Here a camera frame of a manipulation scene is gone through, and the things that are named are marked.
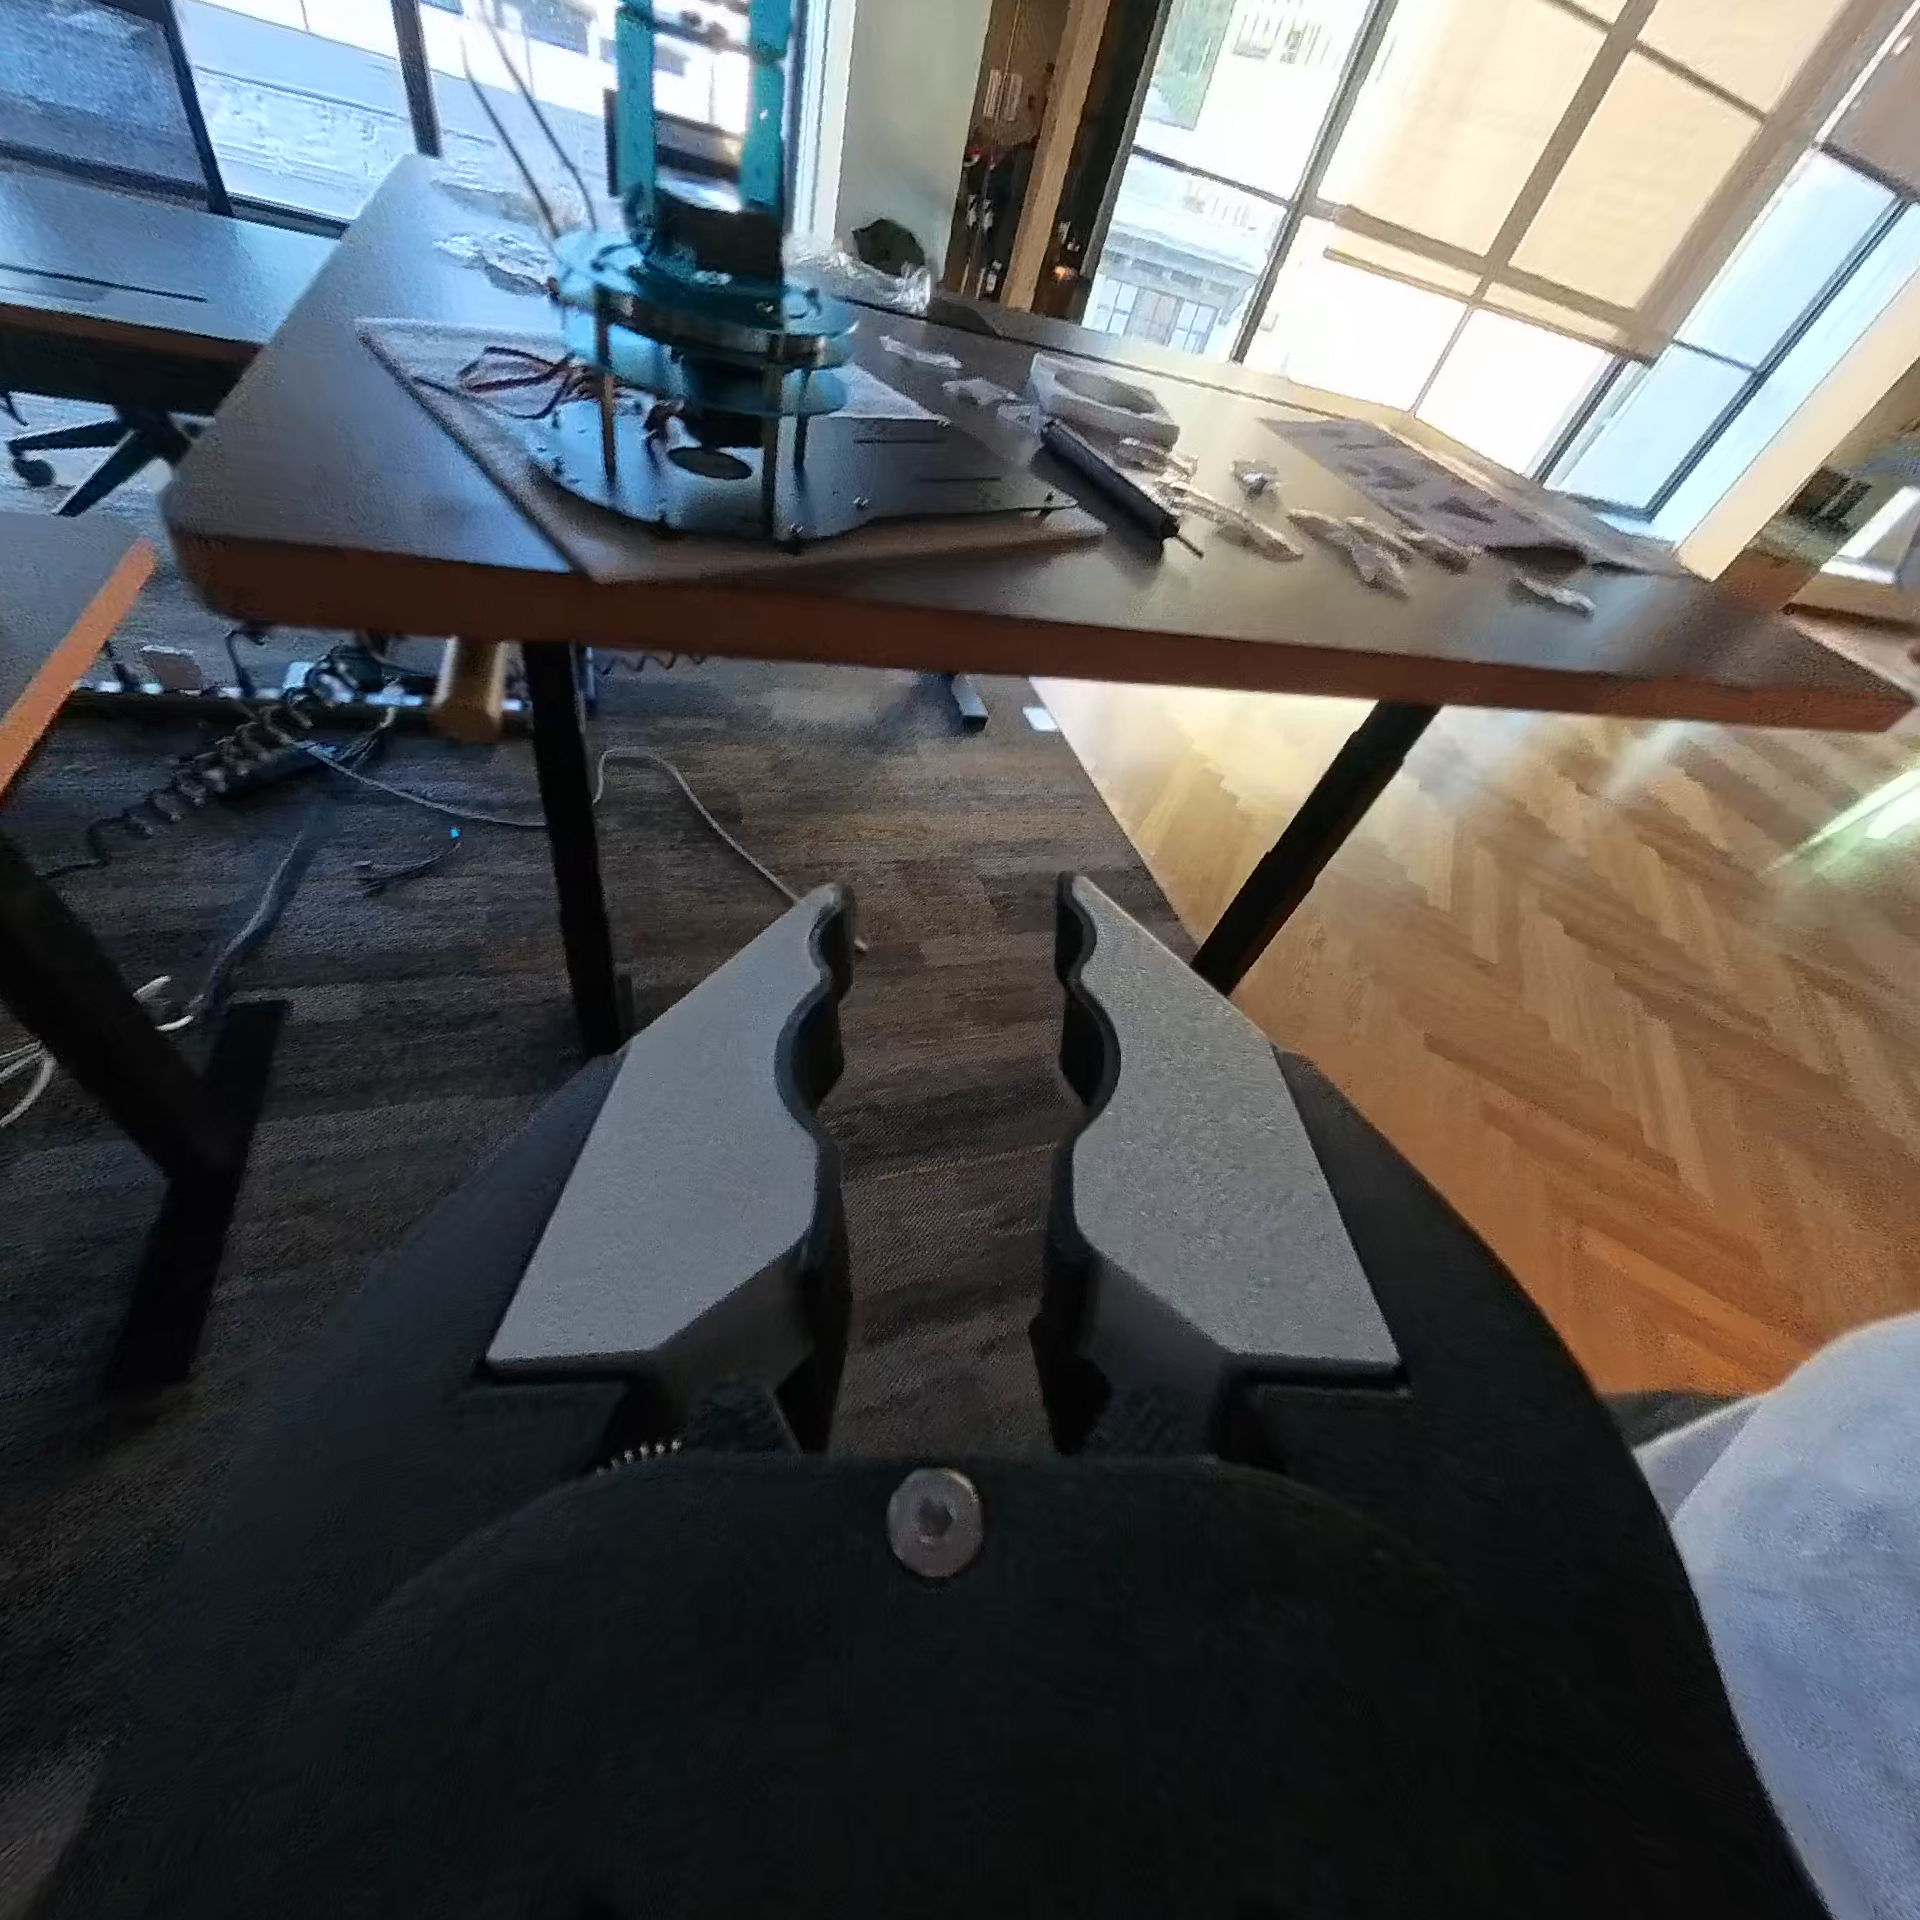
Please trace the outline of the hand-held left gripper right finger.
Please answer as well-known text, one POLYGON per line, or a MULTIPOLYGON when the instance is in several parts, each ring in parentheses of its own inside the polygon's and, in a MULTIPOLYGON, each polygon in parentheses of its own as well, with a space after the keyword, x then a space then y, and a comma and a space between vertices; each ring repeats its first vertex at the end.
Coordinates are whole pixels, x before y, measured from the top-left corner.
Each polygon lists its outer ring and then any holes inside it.
POLYGON ((1060 1069, 1030 1351, 1072 1456, 1132 1418, 1220 1453, 1243 1395, 1406 1370, 1278 1048, 1088 876, 1057 878, 1060 1069))

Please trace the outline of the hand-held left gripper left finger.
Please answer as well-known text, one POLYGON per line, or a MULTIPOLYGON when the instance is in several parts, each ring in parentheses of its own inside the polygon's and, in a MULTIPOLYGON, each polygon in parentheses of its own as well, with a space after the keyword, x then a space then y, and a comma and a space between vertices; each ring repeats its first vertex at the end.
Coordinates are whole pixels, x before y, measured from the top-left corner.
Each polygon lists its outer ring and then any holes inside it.
POLYGON ((640 1430, 767 1395, 827 1444, 850 1345, 844 1071, 851 895, 816 887, 621 1050, 485 1351, 502 1382, 616 1382, 640 1430))

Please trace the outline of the scatter of clear screw bags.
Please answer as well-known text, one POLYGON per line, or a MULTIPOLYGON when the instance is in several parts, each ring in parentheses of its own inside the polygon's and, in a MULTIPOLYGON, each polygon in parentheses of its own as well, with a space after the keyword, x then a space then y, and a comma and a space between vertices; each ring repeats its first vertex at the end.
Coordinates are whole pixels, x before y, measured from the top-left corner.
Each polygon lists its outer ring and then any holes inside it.
MULTIPOLYGON (((1042 421, 1064 418, 1039 413, 1036 417, 1037 426, 1042 426, 1042 421)), ((1169 470, 1163 470, 1155 476, 1145 476, 1144 468, 1128 468, 1119 460, 1117 464, 1136 480, 1144 482, 1153 497, 1158 497, 1169 510, 1177 515, 1182 531, 1185 531, 1182 510, 1198 510, 1203 521, 1229 535, 1250 553, 1275 562, 1303 561, 1303 549, 1290 541, 1283 531, 1269 526, 1261 519, 1252 516, 1237 506, 1211 498, 1207 493, 1191 488, 1188 480, 1174 478, 1169 470)), ((1390 593, 1397 598, 1404 598, 1407 593, 1401 565, 1406 557, 1428 557, 1428 561, 1434 565, 1445 565, 1451 571, 1472 568, 1472 559, 1465 555, 1465 551, 1443 546, 1443 541, 1437 535, 1419 532, 1413 541, 1404 541, 1401 536, 1390 535, 1383 528, 1364 524, 1355 516, 1333 519, 1310 509, 1285 509, 1283 516, 1291 526, 1307 532, 1307 538, 1341 555, 1364 586, 1377 593, 1390 593)))

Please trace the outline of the white power strip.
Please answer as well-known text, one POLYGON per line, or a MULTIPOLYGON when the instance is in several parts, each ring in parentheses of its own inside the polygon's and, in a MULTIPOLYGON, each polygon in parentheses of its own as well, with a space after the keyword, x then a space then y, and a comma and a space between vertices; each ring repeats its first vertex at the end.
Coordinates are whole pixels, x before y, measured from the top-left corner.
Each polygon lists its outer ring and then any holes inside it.
POLYGON ((433 674, 408 670, 351 645, 322 660, 265 660, 248 667, 237 655, 204 659, 171 645, 138 645, 101 652, 77 679, 67 704, 88 712, 152 709, 165 714, 214 714, 267 709, 311 693, 323 712, 400 712, 429 709, 433 674))

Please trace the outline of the person in white shirt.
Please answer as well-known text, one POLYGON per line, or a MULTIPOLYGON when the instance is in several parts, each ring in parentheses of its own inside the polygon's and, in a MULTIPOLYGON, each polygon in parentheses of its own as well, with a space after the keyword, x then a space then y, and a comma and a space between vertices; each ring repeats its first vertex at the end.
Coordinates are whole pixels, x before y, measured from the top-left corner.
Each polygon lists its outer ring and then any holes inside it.
POLYGON ((1634 1453, 1824 1909, 1915 1916, 1917 1315, 1634 1453))

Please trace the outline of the black screwdriver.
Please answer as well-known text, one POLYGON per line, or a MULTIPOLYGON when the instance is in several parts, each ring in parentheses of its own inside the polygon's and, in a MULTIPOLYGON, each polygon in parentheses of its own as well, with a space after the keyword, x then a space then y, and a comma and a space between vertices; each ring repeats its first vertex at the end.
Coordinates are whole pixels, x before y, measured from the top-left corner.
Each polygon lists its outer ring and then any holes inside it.
POLYGON ((1203 549, 1188 541, 1182 519, 1072 422, 1044 418, 1037 439, 1055 462, 1070 468, 1110 510, 1155 546, 1172 543, 1195 559, 1203 557, 1203 549))

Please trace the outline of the printed instruction manual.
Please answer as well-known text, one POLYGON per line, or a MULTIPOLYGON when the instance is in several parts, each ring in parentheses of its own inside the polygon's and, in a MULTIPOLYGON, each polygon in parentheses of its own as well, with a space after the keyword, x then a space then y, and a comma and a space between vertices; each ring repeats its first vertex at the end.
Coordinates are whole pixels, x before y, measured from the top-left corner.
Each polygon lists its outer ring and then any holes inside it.
POLYGON ((1390 519, 1458 546, 1512 557, 1560 553, 1624 572, 1685 575, 1670 546, 1620 531, 1566 495, 1465 455, 1431 450, 1377 422, 1293 409, 1263 426, 1390 519))

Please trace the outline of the crumpled clear plastic wrap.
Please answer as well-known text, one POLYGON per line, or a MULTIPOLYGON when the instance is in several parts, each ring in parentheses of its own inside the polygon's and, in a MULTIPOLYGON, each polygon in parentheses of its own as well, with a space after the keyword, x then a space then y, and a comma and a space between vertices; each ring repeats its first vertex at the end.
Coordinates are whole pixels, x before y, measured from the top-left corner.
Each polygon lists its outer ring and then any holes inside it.
POLYGON ((922 321, 937 292, 916 234, 884 215, 846 234, 787 233, 779 253, 790 282, 873 313, 922 321))

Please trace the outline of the black chair base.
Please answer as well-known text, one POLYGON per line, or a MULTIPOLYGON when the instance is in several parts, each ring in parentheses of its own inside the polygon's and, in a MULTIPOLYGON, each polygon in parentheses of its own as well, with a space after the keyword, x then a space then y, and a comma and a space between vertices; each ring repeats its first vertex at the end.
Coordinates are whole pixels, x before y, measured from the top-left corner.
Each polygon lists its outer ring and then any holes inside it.
POLYGON ((57 516, 89 515, 154 464, 177 468, 191 452, 206 421, 152 405, 115 405, 112 415, 76 426, 22 435, 5 442, 11 474, 32 491, 45 491, 55 474, 49 457, 103 452, 105 457, 67 493, 57 516))

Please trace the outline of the clear bag of dark parts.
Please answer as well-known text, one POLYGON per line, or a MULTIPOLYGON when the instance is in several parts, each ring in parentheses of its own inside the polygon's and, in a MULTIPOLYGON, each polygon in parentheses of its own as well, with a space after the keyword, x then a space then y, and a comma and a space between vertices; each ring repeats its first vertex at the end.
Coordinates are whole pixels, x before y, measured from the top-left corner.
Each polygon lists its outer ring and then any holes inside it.
POLYGON ((500 292, 558 303, 566 238, 568 231, 452 233, 433 240, 433 253, 455 269, 485 279, 500 292))

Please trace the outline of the beige roller blind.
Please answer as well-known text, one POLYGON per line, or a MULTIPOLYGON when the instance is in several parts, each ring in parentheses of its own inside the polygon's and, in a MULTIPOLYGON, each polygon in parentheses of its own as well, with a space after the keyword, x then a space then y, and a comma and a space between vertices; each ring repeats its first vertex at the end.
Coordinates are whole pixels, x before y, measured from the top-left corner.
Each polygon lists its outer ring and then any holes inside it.
POLYGON ((1316 191, 1325 255, 1622 338, 1818 37, 1800 4, 1404 4, 1316 191))

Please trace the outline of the large window wall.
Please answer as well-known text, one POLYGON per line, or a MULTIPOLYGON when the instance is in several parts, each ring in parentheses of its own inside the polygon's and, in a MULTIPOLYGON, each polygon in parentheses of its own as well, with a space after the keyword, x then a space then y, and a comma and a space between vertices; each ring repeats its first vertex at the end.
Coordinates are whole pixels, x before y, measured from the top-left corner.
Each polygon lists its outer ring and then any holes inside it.
POLYGON ((1318 191, 1406 4, 1478 2, 1166 4, 1084 321, 1659 521, 1915 266, 1915 4, 1751 2, 1819 37, 1622 338, 1330 260, 1318 191))

